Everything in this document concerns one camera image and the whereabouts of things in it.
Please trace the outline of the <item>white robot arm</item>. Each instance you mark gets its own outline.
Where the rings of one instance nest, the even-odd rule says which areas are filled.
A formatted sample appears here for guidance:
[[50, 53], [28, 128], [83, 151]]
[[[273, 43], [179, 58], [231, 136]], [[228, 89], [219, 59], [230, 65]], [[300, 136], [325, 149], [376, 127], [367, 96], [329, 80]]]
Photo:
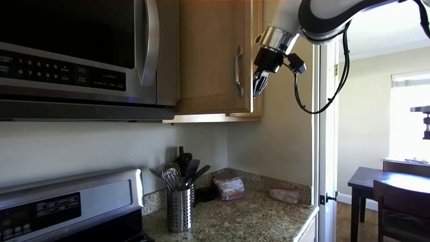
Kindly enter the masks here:
[[347, 24], [359, 14], [406, 0], [280, 0], [277, 11], [255, 39], [259, 51], [254, 59], [253, 97], [267, 86], [270, 74], [289, 61], [293, 74], [306, 71], [305, 62], [292, 50], [300, 35], [313, 45], [323, 45], [347, 31]]

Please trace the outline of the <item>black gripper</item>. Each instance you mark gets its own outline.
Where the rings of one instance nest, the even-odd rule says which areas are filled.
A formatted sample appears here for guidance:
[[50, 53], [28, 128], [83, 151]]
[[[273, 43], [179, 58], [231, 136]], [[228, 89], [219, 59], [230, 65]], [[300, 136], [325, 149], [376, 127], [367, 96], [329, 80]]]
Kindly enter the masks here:
[[253, 75], [253, 96], [257, 97], [269, 85], [269, 75], [277, 74], [280, 67], [285, 65], [293, 74], [304, 74], [306, 71], [305, 62], [294, 53], [285, 55], [284, 53], [270, 49], [261, 49], [254, 59], [257, 70]]

